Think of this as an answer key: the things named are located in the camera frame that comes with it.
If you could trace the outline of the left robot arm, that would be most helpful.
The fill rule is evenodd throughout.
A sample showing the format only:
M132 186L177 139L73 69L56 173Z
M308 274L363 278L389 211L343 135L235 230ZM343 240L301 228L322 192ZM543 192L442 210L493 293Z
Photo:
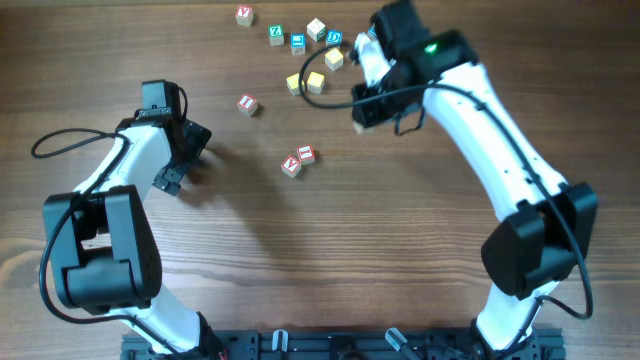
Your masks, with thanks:
M65 322L127 325L123 359L225 359L228 351L204 316L164 285L143 207L153 187L178 194L211 132L188 120L179 85L153 80L141 89L141 107L114 131L88 130L90 142L114 142L95 172L43 205L40 295Z

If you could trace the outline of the blue X letter block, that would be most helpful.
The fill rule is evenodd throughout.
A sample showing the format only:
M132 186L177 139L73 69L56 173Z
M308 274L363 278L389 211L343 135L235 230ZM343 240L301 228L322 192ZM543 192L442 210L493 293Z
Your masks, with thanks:
M357 122L353 122L353 128L355 130L355 132L359 135L365 134L365 133L369 133L371 131L370 128L366 128L363 125L361 125L360 123Z

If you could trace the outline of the red A letter block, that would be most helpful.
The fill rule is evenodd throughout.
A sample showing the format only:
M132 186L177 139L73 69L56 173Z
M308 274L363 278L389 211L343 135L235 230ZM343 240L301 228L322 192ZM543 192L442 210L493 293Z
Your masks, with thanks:
M301 171L301 168L302 165L300 161L292 155L288 155L281 164L282 172L291 178L295 178Z

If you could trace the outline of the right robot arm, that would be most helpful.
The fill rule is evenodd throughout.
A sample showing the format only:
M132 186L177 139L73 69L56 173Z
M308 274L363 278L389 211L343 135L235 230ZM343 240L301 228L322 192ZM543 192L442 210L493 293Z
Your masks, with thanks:
M364 75L352 90L360 131L434 119L483 185L498 227L481 248L492 286L473 322L472 353L506 358L532 339L533 321L571 272L586 272L598 200L570 184L529 143L496 95L485 66L456 30L434 35L408 1L383 6L352 53Z

